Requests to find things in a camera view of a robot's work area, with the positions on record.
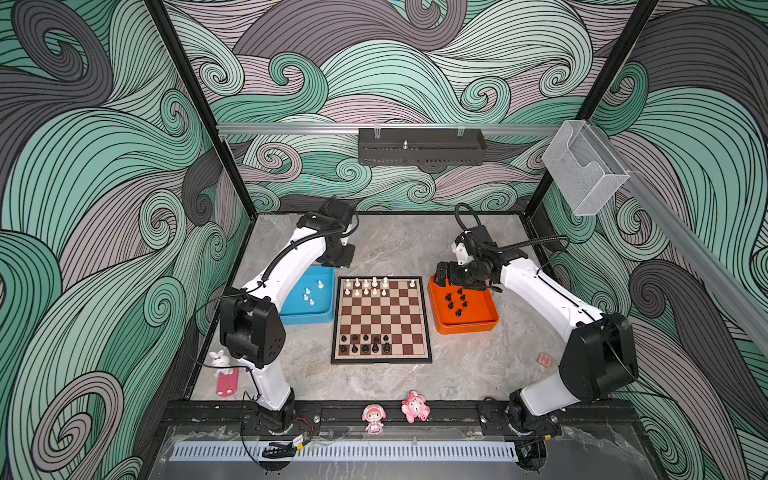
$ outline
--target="white rabbit toy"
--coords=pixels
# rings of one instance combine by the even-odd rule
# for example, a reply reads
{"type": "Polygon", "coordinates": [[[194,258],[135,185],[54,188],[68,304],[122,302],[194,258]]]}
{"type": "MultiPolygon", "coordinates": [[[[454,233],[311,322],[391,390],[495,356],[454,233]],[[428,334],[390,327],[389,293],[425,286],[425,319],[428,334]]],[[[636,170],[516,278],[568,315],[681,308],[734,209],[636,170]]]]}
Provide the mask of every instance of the white rabbit toy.
{"type": "MultiPolygon", "coordinates": [[[[223,350],[219,350],[218,352],[209,352],[208,355],[211,356],[211,358],[214,359],[212,362],[212,366],[229,366],[230,365],[230,357],[224,355],[223,350]]],[[[214,370],[214,376],[219,376],[219,374],[222,375],[230,375],[232,373],[232,369],[216,369],[214,370]]]]}

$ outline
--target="white robotic arm segment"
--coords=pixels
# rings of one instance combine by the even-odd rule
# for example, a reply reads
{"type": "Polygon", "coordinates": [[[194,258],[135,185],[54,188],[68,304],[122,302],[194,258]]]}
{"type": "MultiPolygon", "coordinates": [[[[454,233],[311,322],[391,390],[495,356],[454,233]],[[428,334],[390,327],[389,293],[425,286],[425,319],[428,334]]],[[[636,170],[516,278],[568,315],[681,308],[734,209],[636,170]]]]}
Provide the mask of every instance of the white robotic arm segment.
{"type": "MultiPolygon", "coordinates": [[[[313,233],[317,233],[308,227],[299,227],[293,231],[290,240],[286,243],[288,247],[291,242],[301,240],[304,237],[308,237],[313,233]]],[[[291,250],[276,266],[270,274],[269,280],[264,283],[256,295],[264,298],[268,296],[270,301],[275,304],[277,311],[283,309],[283,303],[288,297],[288,293],[295,287],[296,282],[306,272],[306,269],[312,265],[312,263],[323,255],[326,251],[326,239],[324,237],[309,240],[301,243],[298,247],[291,250]]],[[[243,288],[247,290],[253,290],[261,281],[261,277],[264,275],[264,270],[256,275],[253,280],[243,285],[243,288]]]]}
{"type": "Polygon", "coordinates": [[[502,267],[501,283],[533,306],[565,340],[579,323],[592,323],[603,312],[585,303],[540,269],[528,258],[518,258],[502,267]]]}

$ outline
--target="pink sheep doll figurine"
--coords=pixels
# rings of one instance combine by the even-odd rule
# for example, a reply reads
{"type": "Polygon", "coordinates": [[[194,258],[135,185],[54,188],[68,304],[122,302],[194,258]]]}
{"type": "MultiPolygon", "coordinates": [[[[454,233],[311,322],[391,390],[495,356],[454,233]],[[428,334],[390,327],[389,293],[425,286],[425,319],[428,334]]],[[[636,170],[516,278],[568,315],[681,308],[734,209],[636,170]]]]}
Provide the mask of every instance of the pink sheep doll figurine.
{"type": "Polygon", "coordinates": [[[381,405],[375,403],[368,405],[362,411],[362,419],[368,422],[366,432],[370,433],[371,435],[375,435],[384,431],[384,424],[382,423],[382,419],[385,418],[386,413],[384,412],[384,409],[381,405]]]}
{"type": "Polygon", "coordinates": [[[402,407],[400,409],[406,414],[408,423],[413,423],[416,417],[422,422],[429,416],[429,407],[425,404],[427,401],[424,395],[419,395],[419,392],[411,390],[408,394],[408,399],[402,401],[402,407]]]}

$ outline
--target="chessboard frame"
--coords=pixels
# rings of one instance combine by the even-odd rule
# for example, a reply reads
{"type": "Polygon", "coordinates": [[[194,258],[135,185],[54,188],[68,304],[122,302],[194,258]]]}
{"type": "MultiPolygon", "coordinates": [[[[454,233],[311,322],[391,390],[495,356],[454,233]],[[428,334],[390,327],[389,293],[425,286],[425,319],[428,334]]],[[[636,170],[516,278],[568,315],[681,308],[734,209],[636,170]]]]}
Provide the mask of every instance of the chessboard frame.
{"type": "Polygon", "coordinates": [[[429,342],[429,318],[428,318],[428,308],[427,303],[425,301],[424,297],[424,281],[419,275],[405,275],[405,276],[390,276],[390,275],[368,275],[368,276],[338,276],[336,278],[336,302],[333,304],[334,312],[333,312],[333,344],[331,345],[331,363],[333,365],[346,365],[351,363],[365,363],[365,364],[374,364],[374,363],[432,363],[432,344],[429,342]],[[341,309],[339,308],[339,305],[341,303],[341,292],[342,292],[342,281],[343,280],[354,280],[355,278],[373,278],[377,277],[379,279],[384,278],[385,276],[389,280],[418,280],[419,281],[419,290],[421,291],[422,296],[422,315],[424,316],[424,340],[427,347],[427,357],[421,358],[421,359],[395,359],[395,358],[389,358],[389,357],[382,357],[387,358],[387,360],[376,360],[371,361],[370,356],[363,357],[359,359],[349,359],[349,360],[338,360],[334,358],[333,353],[336,351],[336,331],[339,328],[339,313],[341,312],[341,309]]]}

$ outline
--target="toy figurine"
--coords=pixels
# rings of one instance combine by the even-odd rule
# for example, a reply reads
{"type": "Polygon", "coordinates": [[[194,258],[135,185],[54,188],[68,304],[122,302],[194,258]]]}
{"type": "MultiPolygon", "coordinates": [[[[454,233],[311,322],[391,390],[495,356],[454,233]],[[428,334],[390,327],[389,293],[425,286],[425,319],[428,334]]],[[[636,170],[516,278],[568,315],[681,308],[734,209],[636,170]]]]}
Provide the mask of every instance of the toy figurine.
{"type": "MultiPolygon", "coordinates": [[[[212,366],[229,366],[230,365],[230,357],[224,355],[223,350],[219,350],[217,352],[209,352],[208,355],[211,356],[213,360],[212,366]]],[[[214,370],[214,376],[221,375],[231,375],[232,369],[215,369],[214,370]]]]}
{"type": "Polygon", "coordinates": [[[422,422],[429,416],[429,407],[425,404],[427,401],[424,395],[419,395],[419,392],[411,390],[408,393],[408,399],[402,401],[402,407],[400,409],[406,414],[408,423],[413,423],[416,417],[422,422]]]}
{"type": "Polygon", "coordinates": [[[368,422],[366,432],[370,433],[371,435],[375,435],[384,431],[384,424],[382,423],[382,419],[385,418],[386,413],[384,412],[384,409],[381,405],[375,403],[368,405],[362,411],[362,419],[368,422]]]}

